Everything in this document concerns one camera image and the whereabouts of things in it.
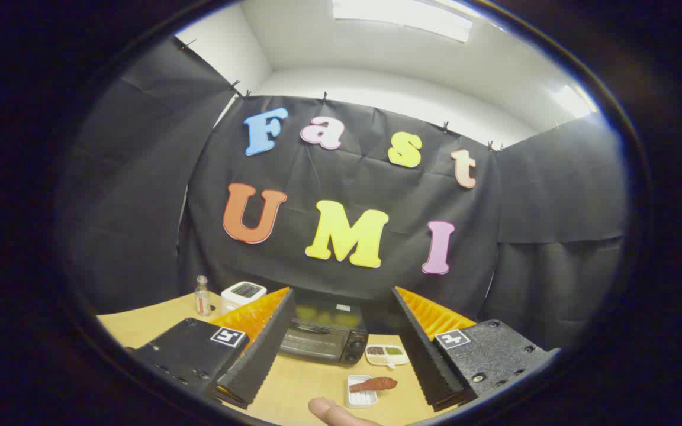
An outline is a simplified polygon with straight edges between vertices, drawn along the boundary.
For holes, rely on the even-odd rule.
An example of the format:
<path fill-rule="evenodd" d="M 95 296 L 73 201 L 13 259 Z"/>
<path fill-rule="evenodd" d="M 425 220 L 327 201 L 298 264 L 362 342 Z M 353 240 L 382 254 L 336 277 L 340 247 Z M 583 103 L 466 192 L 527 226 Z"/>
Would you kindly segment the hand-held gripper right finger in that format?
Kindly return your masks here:
<path fill-rule="evenodd" d="M 435 412 L 516 388 L 560 356 L 498 319 L 474 322 L 398 286 L 391 294 L 398 336 Z"/>

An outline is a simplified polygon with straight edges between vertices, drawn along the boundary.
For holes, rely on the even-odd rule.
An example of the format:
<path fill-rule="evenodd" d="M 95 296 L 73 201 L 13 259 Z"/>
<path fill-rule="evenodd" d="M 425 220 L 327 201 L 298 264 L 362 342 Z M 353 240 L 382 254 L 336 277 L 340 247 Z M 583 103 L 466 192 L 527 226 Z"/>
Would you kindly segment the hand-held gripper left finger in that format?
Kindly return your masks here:
<path fill-rule="evenodd" d="M 270 372 L 294 312 L 294 292 L 282 288 L 211 322 L 185 318 L 131 356 L 187 393 L 246 409 Z"/>

